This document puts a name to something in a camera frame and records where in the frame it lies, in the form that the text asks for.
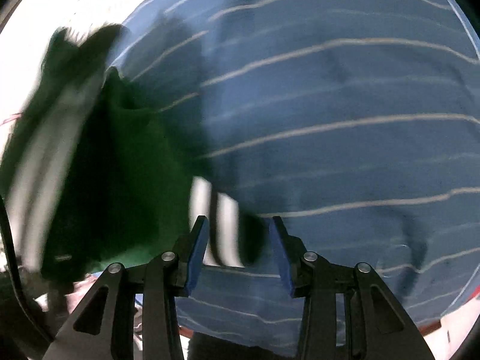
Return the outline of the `green white varsity jacket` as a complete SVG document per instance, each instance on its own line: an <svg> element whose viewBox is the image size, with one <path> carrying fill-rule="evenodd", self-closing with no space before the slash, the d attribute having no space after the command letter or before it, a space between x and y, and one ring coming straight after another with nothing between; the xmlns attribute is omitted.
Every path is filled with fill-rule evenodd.
<svg viewBox="0 0 480 360"><path fill-rule="evenodd" d="M257 263L264 224L194 166L139 92L107 64L118 24L73 42L49 40L40 83L1 157L1 196L16 259L69 284L111 263L135 267L209 219L203 261Z"/></svg>

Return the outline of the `blue striped plaid bedsheet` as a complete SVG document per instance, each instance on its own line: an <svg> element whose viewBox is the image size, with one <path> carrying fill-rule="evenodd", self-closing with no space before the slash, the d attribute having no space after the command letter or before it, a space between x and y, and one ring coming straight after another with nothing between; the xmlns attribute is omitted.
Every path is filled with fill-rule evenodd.
<svg viewBox="0 0 480 360"><path fill-rule="evenodd" d="M114 64L201 170L412 321L479 290L479 36L456 0L142 0Z"/></svg>

